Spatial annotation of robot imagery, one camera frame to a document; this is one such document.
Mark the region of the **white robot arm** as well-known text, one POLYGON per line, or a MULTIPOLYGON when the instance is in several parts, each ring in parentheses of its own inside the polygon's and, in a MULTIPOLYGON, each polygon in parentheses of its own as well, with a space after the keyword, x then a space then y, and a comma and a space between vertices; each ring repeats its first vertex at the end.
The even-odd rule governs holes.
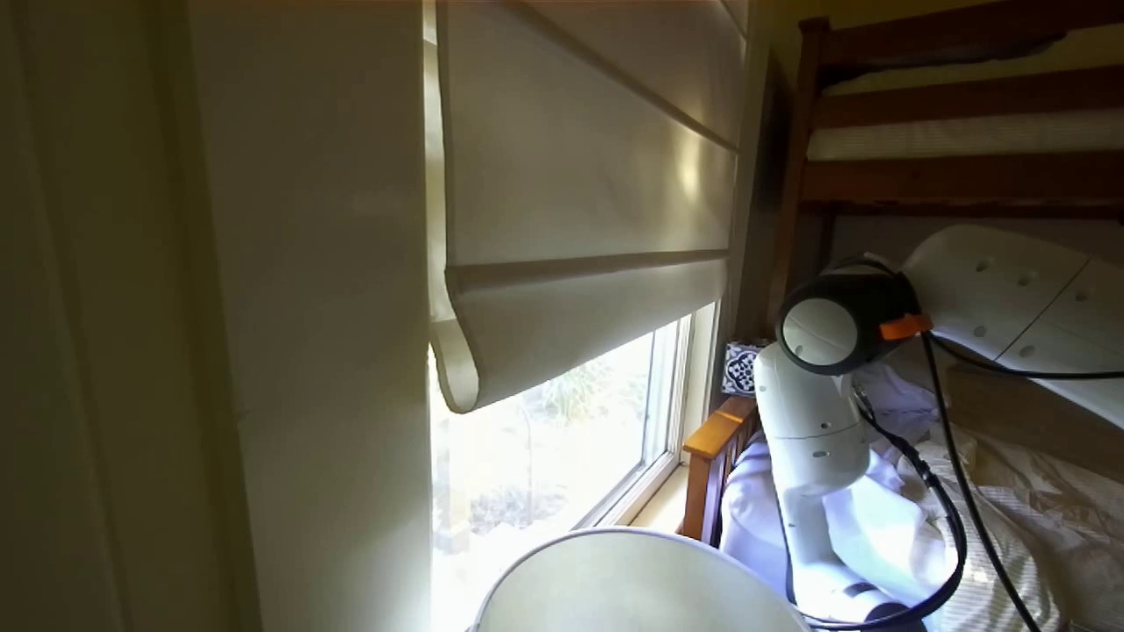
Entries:
POLYGON ((904 268, 835 264, 790 291, 775 341, 754 353, 754 408, 773 456, 793 607, 826 628, 896 628, 938 610, 966 567, 966 525, 922 456, 876 422, 854 375, 896 344, 946 341, 974 361, 1066 396, 1124 427, 1124 268, 985 223, 929 235, 904 268), (826 499, 889 440, 941 499, 954 564, 922 604, 851 567, 829 540, 826 499))

